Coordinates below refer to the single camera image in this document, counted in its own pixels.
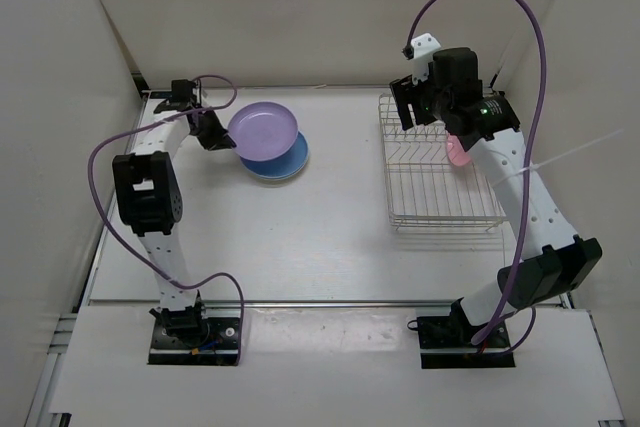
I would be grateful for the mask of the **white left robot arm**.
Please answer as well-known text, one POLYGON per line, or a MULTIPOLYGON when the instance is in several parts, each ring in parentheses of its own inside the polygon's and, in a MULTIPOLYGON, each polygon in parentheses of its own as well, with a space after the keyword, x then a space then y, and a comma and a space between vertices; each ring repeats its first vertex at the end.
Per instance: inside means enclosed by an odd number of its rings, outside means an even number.
POLYGON ((208 343, 211 334, 180 244, 183 199, 172 160, 190 136, 206 151, 236 147, 206 99, 206 78, 172 81, 169 97, 153 112, 153 126, 141 132, 130 153, 112 161, 121 221, 138 238, 155 272, 160 305, 151 314, 189 349, 208 343))

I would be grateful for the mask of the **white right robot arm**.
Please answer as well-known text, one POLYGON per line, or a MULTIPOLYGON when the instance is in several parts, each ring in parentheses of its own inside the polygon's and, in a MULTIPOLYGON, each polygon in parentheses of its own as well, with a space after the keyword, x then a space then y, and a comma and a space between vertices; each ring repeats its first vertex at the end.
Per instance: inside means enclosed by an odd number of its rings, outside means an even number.
POLYGON ((511 265, 451 306, 452 340, 478 346, 503 316, 578 287, 602 249, 580 237, 532 169, 520 121, 504 95, 485 95, 473 50, 418 45, 409 58, 413 74, 390 85, 402 128, 442 123, 490 183, 516 237, 511 265))

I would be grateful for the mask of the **black XDOF label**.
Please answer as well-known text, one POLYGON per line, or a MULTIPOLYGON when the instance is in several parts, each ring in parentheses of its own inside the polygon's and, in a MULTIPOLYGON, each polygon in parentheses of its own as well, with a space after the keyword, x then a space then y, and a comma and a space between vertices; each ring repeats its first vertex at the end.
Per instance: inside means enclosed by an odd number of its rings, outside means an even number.
POLYGON ((162 91, 162 92, 151 92, 149 94, 149 99, 169 99, 171 98, 171 92, 162 91))

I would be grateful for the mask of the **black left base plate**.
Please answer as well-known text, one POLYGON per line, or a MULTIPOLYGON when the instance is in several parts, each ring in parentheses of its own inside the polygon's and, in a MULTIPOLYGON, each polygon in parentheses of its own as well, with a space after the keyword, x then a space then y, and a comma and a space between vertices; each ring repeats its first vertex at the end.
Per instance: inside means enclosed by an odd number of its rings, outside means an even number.
POLYGON ((240 364, 245 311, 197 303, 183 311, 152 308, 147 363, 163 366, 240 364))

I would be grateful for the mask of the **purple plate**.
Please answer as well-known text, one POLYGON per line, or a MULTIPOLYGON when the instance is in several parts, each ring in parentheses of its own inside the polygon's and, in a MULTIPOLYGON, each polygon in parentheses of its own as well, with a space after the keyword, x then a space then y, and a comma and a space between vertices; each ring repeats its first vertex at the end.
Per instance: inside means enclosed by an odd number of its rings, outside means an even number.
POLYGON ((240 157, 255 162, 284 155, 298 137, 298 122, 285 106, 269 101, 255 102, 237 111, 228 124, 240 157))

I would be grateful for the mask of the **cream bear plate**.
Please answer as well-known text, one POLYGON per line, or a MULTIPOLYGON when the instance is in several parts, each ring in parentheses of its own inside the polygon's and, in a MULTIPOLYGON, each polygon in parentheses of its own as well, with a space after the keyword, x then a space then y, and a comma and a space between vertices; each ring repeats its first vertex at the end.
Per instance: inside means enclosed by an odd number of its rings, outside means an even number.
POLYGON ((273 177, 273 176, 263 176, 258 175, 256 173, 250 172, 250 177, 257 182, 265 183, 268 185, 281 185, 286 184, 288 182, 295 181, 298 177, 298 174, 292 174, 287 176, 273 177))

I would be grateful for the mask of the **blue plate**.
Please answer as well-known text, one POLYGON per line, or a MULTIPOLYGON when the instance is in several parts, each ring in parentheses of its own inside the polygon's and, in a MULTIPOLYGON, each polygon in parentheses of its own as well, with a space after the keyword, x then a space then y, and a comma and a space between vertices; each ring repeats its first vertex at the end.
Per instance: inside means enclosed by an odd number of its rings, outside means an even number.
POLYGON ((298 174, 309 160, 309 147, 305 136, 299 132, 292 147, 283 155, 268 161, 251 161, 240 158, 249 171, 263 176, 287 176, 298 174))

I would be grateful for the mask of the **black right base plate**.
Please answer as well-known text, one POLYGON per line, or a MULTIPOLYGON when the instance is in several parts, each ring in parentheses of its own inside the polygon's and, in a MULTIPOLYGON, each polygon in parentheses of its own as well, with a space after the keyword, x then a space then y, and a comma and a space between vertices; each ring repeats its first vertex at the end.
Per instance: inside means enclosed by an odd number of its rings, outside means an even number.
POLYGON ((464 337, 449 316, 417 317, 413 330, 418 334, 422 369, 500 369, 516 366, 504 322, 478 345, 464 337))

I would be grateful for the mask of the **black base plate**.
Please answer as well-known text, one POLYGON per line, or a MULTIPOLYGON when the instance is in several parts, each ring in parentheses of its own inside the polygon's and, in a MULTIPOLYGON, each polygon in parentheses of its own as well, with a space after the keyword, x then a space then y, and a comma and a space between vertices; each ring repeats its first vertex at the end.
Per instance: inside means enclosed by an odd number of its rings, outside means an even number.
POLYGON ((147 363, 163 366, 240 364, 245 311, 197 303, 183 311, 152 308, 147 363))
POLYGON ((422 369, 500 369, 516 366, 504 322, 478 345, 464 337, 449 316, 417 317, 413 330, 418 334, 422 369))

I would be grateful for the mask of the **pink plate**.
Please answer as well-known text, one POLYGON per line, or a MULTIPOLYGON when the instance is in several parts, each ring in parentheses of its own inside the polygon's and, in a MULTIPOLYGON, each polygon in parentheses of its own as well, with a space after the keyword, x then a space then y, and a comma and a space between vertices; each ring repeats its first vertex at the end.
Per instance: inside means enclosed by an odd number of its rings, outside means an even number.
POLYGON ((447 136, 446 153, 449 162, 455 167, 464 167, 471 162, 471 157, 464 151, 459 139, 451 134, 447 136))

